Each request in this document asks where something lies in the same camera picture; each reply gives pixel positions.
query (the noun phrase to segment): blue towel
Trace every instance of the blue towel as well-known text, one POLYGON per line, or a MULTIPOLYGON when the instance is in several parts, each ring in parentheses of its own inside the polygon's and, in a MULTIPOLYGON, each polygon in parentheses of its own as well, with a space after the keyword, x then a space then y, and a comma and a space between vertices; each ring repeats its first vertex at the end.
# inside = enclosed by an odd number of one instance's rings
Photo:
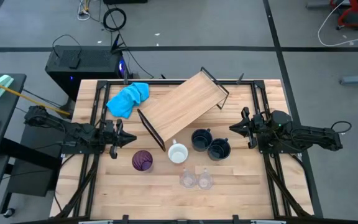
POLYGON ((112 115, 117 117, 129 118, 134 106, 139 106, 141 102, 149 97, 149 84, 132 83, 123 88, 108 103, 112 115))

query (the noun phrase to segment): black computer tower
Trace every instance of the black computer tower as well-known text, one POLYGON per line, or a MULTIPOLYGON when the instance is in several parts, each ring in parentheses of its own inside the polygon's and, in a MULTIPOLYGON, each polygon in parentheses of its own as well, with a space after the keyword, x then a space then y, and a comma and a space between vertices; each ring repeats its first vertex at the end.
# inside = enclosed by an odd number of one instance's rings
POLYGON ((56 45, 49 55, 45 71, 76 101, 81 80, 132 78, 121 52, 111 53, 109 46, 62 46, 56 45), (78 64, 73 61, 79 58, 78 64))

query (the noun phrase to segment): wooden table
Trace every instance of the wooden table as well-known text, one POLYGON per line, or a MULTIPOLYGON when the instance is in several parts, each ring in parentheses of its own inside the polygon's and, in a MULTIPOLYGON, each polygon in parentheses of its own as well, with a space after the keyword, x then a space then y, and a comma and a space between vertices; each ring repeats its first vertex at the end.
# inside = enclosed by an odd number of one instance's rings
MULTIPOLYGON (((288 112, 287 103, 280 80, 264 80, 271 111, 288 112)), ((73 122, 89 123, 97 80, 83 80, 78 94, 73 122)), ((110 98, 124 86, 112 86, 110 98)), ((150 85, 150 98, 140 108, 159 99, 174 89, 176 85, 150 85)), ((248 149, 248 138, 243 138, 229 130, 229 126, 241 120, 241 109, 248 106, 254 114, 252 93, 249 85, 225 85, 230 95, 222 110, 214 107, 200 116, 185 129, 174 135, 178 142, 189 149, 188 159, 180 165, 169 161, 133 110, 129 119, 123 119, 124 131, 135 134, 137 140, 118 149, 118 158, 113 160, 108 154, 109 146, 99 160, 91 219, 240 219, 273 218, 269 188, 262 155, 258 149, 248 149), (214 138, 228 138, 231 145, 230 156, 214 162, 206 152, 196 152, 191 148, 191 134, 199 128, 210 128, 214 138), (151 152, 154 169, 149 174, 136 171, 131 164, 132 156, 139 150, 151 152), (185 189, 179 184, 183 168, 201 174, 204 168, 213 176, 214 185, 209 190, 197 186, 185 189)), ((102 107, 101 97, 96 121, 102 107)), ((106 119, 116 120, 110 112, 106 119)), ((172 145, 167 141, 166 147, 172 145)), ((64 206, 78 186, 82 155, 76 155, 60 171, 56 196, 64 206)), ((289 155, 281 155, 281 162, 288 190, 298 203, 309 213, 313 213, 308 187, 302 167, 289 155)), ((276 188, 280 214, 283 206, 279 190, 276 188)), ((84 214, 86 197, 83 197, 80 215, 84 214)), ((50 215, 56 215, 58 207, 53 202, 50 215)))

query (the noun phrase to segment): red chair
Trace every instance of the red chair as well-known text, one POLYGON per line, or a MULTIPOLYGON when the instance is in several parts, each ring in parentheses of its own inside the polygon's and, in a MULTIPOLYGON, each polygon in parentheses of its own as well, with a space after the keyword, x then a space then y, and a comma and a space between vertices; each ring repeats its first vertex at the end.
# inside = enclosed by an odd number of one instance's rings
MULTIPOLYGON (((343 27, 352 27, 358 30, 358 0, 349 0, 350 5, 340 5, 337 9, 339 13, 337 30, 343 27)), ((334 9, 341 1, 330 0, 330 5, 334 9)))

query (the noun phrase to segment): purple cup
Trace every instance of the purple cup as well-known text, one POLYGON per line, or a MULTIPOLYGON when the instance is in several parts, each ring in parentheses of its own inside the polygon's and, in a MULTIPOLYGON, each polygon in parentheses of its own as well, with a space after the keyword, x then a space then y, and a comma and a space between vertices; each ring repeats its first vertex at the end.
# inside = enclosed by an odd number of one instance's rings
POLYGON ((134 154, 132 158, 132 166, 135 170, 146 171, 152 167, 153 157, 146 150, 140 150, 134 154))

